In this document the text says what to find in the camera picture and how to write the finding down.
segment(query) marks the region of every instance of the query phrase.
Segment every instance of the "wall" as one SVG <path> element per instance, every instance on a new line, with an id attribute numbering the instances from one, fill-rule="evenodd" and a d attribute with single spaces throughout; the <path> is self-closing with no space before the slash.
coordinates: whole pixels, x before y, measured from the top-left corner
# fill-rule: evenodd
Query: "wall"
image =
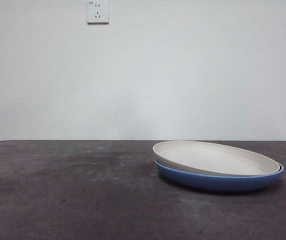
<path id="1" fill-rule="evenodd" d="M 0 140 L 286 140 L 286 0 L 0 0 Z"/>

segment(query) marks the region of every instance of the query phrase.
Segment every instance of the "outlet faceplate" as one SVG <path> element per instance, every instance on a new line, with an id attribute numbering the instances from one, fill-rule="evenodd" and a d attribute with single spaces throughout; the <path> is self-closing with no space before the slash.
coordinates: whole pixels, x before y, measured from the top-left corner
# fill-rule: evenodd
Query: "outlet faceplate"
<path id="1" fill-rule="evenodd" d="M 87 24 L 108 24 L 108 0 L 87 0 Z"/>

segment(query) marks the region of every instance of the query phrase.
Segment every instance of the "plate rim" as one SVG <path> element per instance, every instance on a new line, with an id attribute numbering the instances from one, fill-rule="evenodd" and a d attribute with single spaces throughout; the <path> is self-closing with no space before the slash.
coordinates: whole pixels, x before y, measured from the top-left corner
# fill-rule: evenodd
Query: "plate rim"
<path id="1" fill-rule="evenodd" d="M 277 163 L 279 165 L 279 170 L 276 172 L 272 172 L 269 174 L 263 174 L 263 175 L 254 175 L 254 176 L 224 176 L 224 175 L 208 175 L 208 174 L 201 174 L 201 173 L 192 173 L 192 172 L 188 172 L 188 171 L 182 171 L 182 170 L 178 170 L 178 169 L 174 169 L 168 166 L 164 166 L 163 164 L 159 163 L 157 160 L 155 160 L 155 163 L 165 169 L 168 169 L 170 171 L 174 171 L 174 172 L 178 172 L 181 174 L 185 174 L 185 175 L 193 175 L 193 176 L 199 176 L 199 177 L 209 177 L 209 178 L 219 178 L 219 179 L 256 179 L 256 178 L 264 178 L 264 177 L 269 177 L 269 176 L 273 176 L 273 175 L 277 175 L 277 174 L 281 174 L 284 172 L 284 166 L 281 163 Z"/>

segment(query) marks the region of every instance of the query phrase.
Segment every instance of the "concrete surface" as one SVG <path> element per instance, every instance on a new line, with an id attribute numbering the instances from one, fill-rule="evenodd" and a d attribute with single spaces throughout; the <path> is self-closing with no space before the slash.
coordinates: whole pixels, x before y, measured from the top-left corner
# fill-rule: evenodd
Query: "concrete surface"
<path id="1" fill-rule="evenodd" d="M 285 166 L 244 193 L 167 180 L 155 143 L 0 141 L 0 240 L 286 239 L 286 142 L 218 141 Z"/>

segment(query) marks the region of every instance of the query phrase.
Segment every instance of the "stacked plates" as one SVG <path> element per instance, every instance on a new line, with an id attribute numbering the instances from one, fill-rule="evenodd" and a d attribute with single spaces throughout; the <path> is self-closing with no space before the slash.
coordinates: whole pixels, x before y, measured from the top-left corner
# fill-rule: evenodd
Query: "stacked plates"
<path id="1" fill-rule="evenodd" d="M 165 141 L 153 147 L 159 171 L 169 179 L 213 191 L 250 191 L 275 182 L 284 167 L 264 155 L 200 141 Z"/>

